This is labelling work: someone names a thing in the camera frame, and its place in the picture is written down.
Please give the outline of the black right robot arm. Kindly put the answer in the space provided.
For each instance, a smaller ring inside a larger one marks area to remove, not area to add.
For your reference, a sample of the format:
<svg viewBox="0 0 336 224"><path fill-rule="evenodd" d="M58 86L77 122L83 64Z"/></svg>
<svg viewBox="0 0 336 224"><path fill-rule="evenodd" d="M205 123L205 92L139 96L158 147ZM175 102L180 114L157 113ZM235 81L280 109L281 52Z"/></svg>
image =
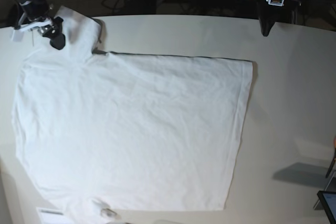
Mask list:
<svg viewBox="0 0 336 224"><path fill-rule="evenodd" d="M50 45L62 50L66 44L62 33L63 19L50 15L52 6L47 0L14 0L17 6L18 17L13 25L12 41L21 41L26 31L37 30L38 33L49 39Z"/></svg>

